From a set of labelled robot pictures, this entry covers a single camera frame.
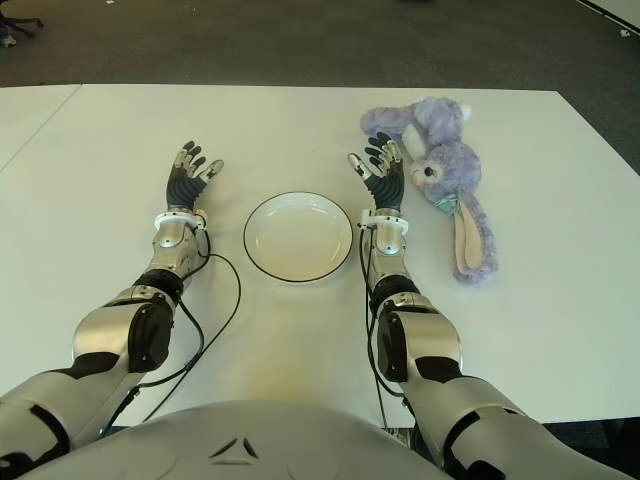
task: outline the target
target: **plush toy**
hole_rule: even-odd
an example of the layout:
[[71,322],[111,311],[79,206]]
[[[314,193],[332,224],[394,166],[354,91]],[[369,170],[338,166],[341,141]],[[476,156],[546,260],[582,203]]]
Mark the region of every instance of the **plush toy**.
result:
[[425,197],[453,217],[454,269],[460,283],[482,284],[498,268],[493,233],[473,192],[480,160],[462,143],[471,109],[449,98],[425,98],[411,105],[375,108],[360,121],[364,133],[384,132],[404,146],[411,178]]

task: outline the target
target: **white table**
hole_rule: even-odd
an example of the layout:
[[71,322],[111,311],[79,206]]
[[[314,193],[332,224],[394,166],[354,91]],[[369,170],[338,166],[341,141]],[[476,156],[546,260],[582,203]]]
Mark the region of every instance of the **white table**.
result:
[[[161,412],[206,402],[317,402],[380,422],[365,354],[356,249],[330,277],[292,285],[246,257],[244,222],[273,194],[315,191],[352,222],[370,198],[344,160],[368,108],[446,95],[473,107],[465,140],[483,162],[477,196],[500,270],[482,290],[450,271],[451,220],[412,187],[407,263],[458,328],[464,371],[494,383],[539,421],[640,415],[640,179],[554,92],[223,86],[83,86],[0,174],[0,390],[69,364],[75,325],[137,278],[151,254],[174,152],[198,140],[226,166],[200,205],[214,248],[238,267],[237,317]],[[235,283],[221,262],[185,302],[209,338]],[[159,378],[196,337],[177,317]],[[145,391],[121,422],[168,390]],[[412,425],[385,397],[390,424]]]
[[640,27],[640,4],[635,0],[591,0],[600,8],[613,13],[635,27]]
[[0,171],[78,88],[0,88]]

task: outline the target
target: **white plate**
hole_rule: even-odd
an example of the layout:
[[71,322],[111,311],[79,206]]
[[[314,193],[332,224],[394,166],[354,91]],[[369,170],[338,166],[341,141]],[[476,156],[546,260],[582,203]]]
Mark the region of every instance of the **white plate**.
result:
[[263,272],[288,282],[329,275],[351,249],[351,223],[322,195],[283,193],[260,204],[244,227],[244,248]]

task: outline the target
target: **black cable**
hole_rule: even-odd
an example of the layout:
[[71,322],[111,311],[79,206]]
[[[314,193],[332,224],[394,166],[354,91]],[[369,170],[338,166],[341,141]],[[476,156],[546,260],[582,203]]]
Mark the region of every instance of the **black cable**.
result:
[[365,285],[367,286],[367,304],[365,305],[365,320],[367,323],[367,356],[369,357],[369,366],[371,367],[371,370],[373,371],[373,375],[375,376],[376,382],[379,383],[380,385],[382,385],[382,388],[385,389],[385,391],[393,396],[393,397],[397,397],[397,398],[404,398],[404,395],[402,393],[399,392],[395,392],[393,391],[388,385],[387,383],[382,379],[382,377],[380,376],[380,373],[378,372],[378,369],[376,367],[374,358],[373,358],[373,346],[371,344],[372,339],[373,339],[373,331],[375,330],[375,326],[376,326],[376,317],[375,315],[371,315],[371,325],[369,325],[369,299],[368,296],[371,295],[371,288],[369,287],[369,269],[371,267],[371,252],[373,251],[373,233],[370,233],[369,235],[369,258],[367,261],[367,268],[365,269],[364,266],[364,259],[363,259],[363,254],[362,254],[362,247],[364,245],[364,231],[360,232],[360,241],[359,241],[359,245],[360,245],[360,267],[362,269],[362,275],[364,277],[364,281],[365,281]]
[[176,382],[176,384],[171,388],[171,390],[169,391],[169,393],[162,399],[162,401],[153,409],[153,411],[147,415],[145,417],[145,419],[143,420],[143,422],[146,422],[147,420],[149,420],[157,411],[158,409],[164,405],[164,403],[169,399],[169,397],[173,394],[173,392],[178,388],[178,386],[180,385],[180,383],[182,383],[182,381],[184,380],[184,378],[187,376],[187,374],[191,371],[191,369],[196,365],[196,363],[198,363],[198,361],[200,360],[200,358],[204,355],[204,353],[209,349],[209,347],[211,347],[211,345],[213,344],[213,342],[222,334],[222,332],[225,330],[225,328],[227,328],[227,326],[229,325],[229,323],[231,322],[231,320],[233,319],[233,317],[236,315],[236,312],[238,311],[238,307],[240,306],[240,300],[242,298],[242,283],[240,281],[240,275],[238,274],[238,271],[236,270],[235,266],[231,263],[231,261],[222,256],[219,255],[217,253],[211,253],[211,239],[209,238],[209,234],[208,232],[205,230],[205,238],[206,238],[206,242],[207,242],[207,254],[206,255],[202,255],[199,251],[198,251],[198,255],[202,258],[205,258],[205,260],[202,262],[202,264],[196,268],[195,270],[189,272],[187,275],[185,275],[182,280],[186,280],[187,278],[189,278],[191,275],[193,275],[194,273],[202,270],[205,265],[209,262],[209,259],[211,257],[218,257],[221,260],[225,261],[229,267],[231,267],[231,270],[233,271],[233,274],[236,277],[236,282],[238,284],[238,297],[236,300],[236,304],[235,307],[233,309],[233,312],[231,313],[231,315],[229,316],[229,318],[227,319],[227,321],[224,323],[224,325],[222,326],[222,328],[220,328],[220,330],[218,330],[218,333],[216,333],[216,335],[214,335],[214,337],[209,341],[209,343],[207,343],[206,345],[204,344],[205,342],[205,338],[204,338],[204,332],[202,331],[202,327],[200,326],[200,323],[198,323],[198,321],[196,320],[196,318],[193,316],[193,314],[189,311],[189,309],[187,308],[187,306],[182,302],[182,300],[180,300],[178,302],[178,305],[180,305],[180,308],[182,308],[182,311],[184,312],[184,314],[187,316],[187,318],[189,319],[189,321],[193,324],[194,328],[196,329],[197,333],[198,333],[198,338],[199,338],[199,346],[198,346],[198,350],[197,352],[191,357],[191,359],[180,369],[177,370],[175,372],[173,372],[170,375],[167,375],[166,377],[163,377],[159,380],[155,380],[153,382],[147,382],[147,383],[139,383],[138,385],[136,385],[135,387],[133,387],[131,390],[129,390],[129,392],[127,392],[127,395],[125,396],[125,398],[122,400],[122,402],[120,403],[120,405],[118,405],[118,408],[116,409],[116,411],[114,412],[114,414],[111,416],[111,418],[109,419],[109,422],[107,422],[107,424],[105,425],[105,427],[102,429],[100,437],[104,437],[104,435],[107,434],[107,432],[111,429],[111,427],[113,426],[113,424],[115,423],[116,419],[118,418],[118,416],[120,416],[120,414],[124,411],[124,409],[133,401],[133,399],[138,395],[138,393],[140,393],[140,390],[143,388],[152,388],[152,387],[157,387],[158,385],[162,385],[166,382],[169,382],[171,380],[173,380],[174,378],[178,377],[179,375],[182,374],[182,377],[180,378],[180,380],[178,380]]
[[171,390],[169,390],[169,393],[167,393],[164,398],[160,401],[160,403],[158,405],[156,405],[156,407],[144,418],[143,422],[146,422],[147,420],[149,420],[151,417],[153,417],[156,412],[158,410],[160,410],[160,407],[162,407],[162,405],[164,405],[167,400],[169,400],[169,397],[171,397],[171,395],[173,394],[173,392],[175,392],[177,390],[177,388],[180,386],[180,384],[182,383],[182,381],[185,379],[185,377],[187,376],[187,374],[191,371],[191,369],[198,363],[198,361],[200,360],[200,358],[202,358],[202,356],[207,352],[207,350],[209,350],[209,347],[211,347],[211,345],[213,344],[213,342],[215,342],[218,337],[220,335],[222,335],[222,332],[224,332],[224,330],[227,328],[227,326],[229,325],[229,323],[231,323],[231,320],[233,320],[233,318],[236,315],[236,312],[238,311],[238,307],[240,306],[240,300],[242,299],[242,283],[240,282],[240,275],[238,275],[238,271],[236,270],[236,267],[233,266],[233,264],[226,258],[223,257],[222,255],[218,255],[217,253],[214,254],[209,254],[209,257],[218,257],[221,260],[224,260],[229,267],[231,267],[231,270],[233,270],[233,273],[236,277],[236,282],[238,284],[238,297],[236,300],[236,305],[233,308],[233,312],[231,312],[231,315],[229,316],[229,318],[227,319],[227,321],[224,323],[224,325],[222,325],[222,327],[220,328],[220,330],[218,330],[218,333],[216,333],[213,338],[211,340],[209,340],[209,343],[207,343],[205,345],[205,347],[202,350],[202,353],[200,354],[200,356],[198,356],[198,358],[195,360],[195,362],[193,362],[193,364],[190,366],[190,368],[188,370],[186,370],[184,372],[184,374],[182,375],[182,377],[180,377],[180,379],[175,383],[175,385],[171,388]]
[[[367,272],[369,272],[369,267],[371,266],[371,255],[369,255]],[[365,288],[364,292],[364,323],[367,328],[367,356],[369,356],[369,292],[368,288]],[[382,414],[382,425],[384,428],[389,428],[387,424],[387,414],[384,411],[384,403],[382,402],[382,394],[380,393],[380,382],[375,378],[376,382],[376,393],[378,394],[378,405],[380,405],[380,413]]]

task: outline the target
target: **gray carpet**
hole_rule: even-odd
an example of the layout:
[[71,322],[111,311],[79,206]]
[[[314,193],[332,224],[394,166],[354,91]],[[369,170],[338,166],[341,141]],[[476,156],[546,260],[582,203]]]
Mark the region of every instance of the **gray carpet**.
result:
[[0,85],[558,90],[640,172],[640,41],[574,0],[12,0]]

